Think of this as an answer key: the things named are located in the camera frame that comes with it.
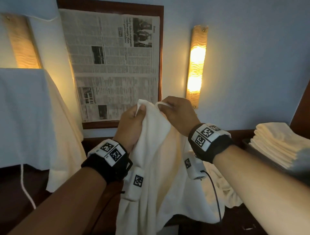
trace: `towel stack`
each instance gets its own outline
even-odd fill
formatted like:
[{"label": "towel stack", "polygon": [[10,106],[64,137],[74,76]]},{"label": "towel stack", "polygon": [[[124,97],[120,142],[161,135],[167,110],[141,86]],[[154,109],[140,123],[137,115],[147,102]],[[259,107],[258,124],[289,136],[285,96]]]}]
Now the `towel stack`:
[{"label": "towel stack", "polygon": [[310,171],[310,140],[295,134],[286,123],[270,122],[256,126],[250,145],[293,172]]}]

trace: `wrist strap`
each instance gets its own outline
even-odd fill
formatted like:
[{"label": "wrist strap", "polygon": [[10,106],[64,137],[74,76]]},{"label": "wrist strap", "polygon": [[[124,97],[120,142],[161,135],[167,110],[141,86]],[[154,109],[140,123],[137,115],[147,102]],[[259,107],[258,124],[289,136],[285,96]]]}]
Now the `wrist strap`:
[{"label": "wrist strap", "polygon": [[91,167],[107,182],[121,181],[128,174],[132,161],[126,149],[118,142],[107,139],[94,147],[81,167]]},{"label": "wrist strap", "polygon": [[197,158],[213,162],[214,157],[233,144],[229,132],[210,123],[196,125],[188,136],[188,141]]}]

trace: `framed newspaper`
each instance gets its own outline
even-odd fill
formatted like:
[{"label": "framed newspaper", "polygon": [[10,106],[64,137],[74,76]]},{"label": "framed newspaper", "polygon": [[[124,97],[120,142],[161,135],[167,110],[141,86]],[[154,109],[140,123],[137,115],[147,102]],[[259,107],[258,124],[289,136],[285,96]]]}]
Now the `framed newspaper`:
[{"label": "framed newspaper", "polygon": [[57,0],[83,129],[117,127],[138,99],[161,100],[164,7]]}]

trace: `right hand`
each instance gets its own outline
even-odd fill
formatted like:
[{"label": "right hand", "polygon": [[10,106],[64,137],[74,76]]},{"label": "right hand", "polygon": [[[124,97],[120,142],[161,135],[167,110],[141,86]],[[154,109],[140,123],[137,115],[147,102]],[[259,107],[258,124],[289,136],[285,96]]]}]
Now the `right hand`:
[{"label": "right hand", "polygon": [[159,104],[159,110],[166,115],[168,121],[178,132],[188,137],[193,127],[200,123],[191,102],[187,99],[174,96],[168,96],[163,102],[170,104],[172,108]]}]

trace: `wall light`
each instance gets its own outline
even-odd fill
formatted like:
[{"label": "wall light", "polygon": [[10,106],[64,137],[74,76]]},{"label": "wall light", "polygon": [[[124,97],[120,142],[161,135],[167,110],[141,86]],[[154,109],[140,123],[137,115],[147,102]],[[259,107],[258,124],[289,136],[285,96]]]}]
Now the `wall light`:
[{"label": "wall light", "polygon": [[192,31],[191,51],[189,54],[186,98],[193,108],[199,104],[203,65],[207,47],[208,27],[196,25]]}]

